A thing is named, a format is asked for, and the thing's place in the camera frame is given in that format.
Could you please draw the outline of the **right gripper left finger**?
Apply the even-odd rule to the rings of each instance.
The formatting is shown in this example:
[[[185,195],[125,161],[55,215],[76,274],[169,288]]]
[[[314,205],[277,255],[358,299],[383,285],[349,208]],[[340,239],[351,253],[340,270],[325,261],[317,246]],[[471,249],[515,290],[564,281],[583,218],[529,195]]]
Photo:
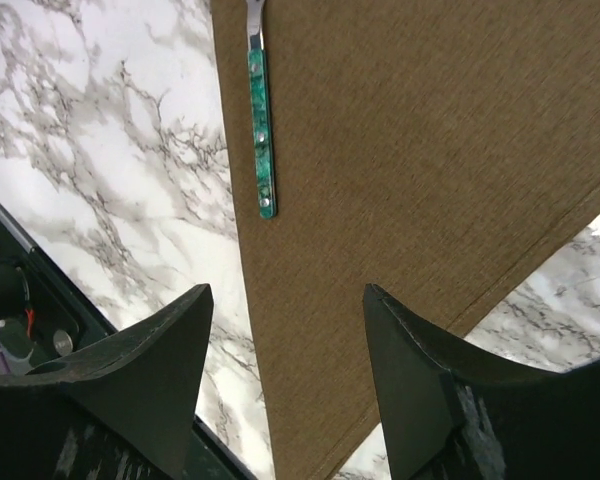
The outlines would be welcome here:
[[[196,285],[145,320],[0,376],[0,479],[179,479],[214,301]]]

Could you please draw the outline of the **spoon with teal handle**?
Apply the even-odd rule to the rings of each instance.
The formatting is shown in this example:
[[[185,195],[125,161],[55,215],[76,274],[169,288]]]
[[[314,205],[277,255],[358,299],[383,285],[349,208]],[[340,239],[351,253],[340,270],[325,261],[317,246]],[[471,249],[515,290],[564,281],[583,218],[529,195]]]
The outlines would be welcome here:
[[[277,201],[267,59],[263,35],[264,1],[248,0],[246,4],[247,63],[258,208],[262,218],[272,219],[277,214]]]

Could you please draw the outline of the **brown cloth napkin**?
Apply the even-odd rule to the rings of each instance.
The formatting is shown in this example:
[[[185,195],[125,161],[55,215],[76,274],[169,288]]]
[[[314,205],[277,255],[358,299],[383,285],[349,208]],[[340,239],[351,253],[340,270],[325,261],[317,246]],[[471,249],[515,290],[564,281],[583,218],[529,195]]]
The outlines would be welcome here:
[[[279,479],[377,425],[376,283],[468,333],[600,214],[600,1],[268,1],[277,214],[258,212],[247,5],[211,5]]]

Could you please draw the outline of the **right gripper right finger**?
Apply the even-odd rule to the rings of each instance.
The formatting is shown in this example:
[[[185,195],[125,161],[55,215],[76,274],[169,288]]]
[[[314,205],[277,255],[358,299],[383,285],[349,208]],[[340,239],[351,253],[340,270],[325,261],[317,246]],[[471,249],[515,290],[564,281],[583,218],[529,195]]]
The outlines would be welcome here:
[[[600,359],[563,373],[492,354],[381,287],[364,320],[395,479],[600,479]]]

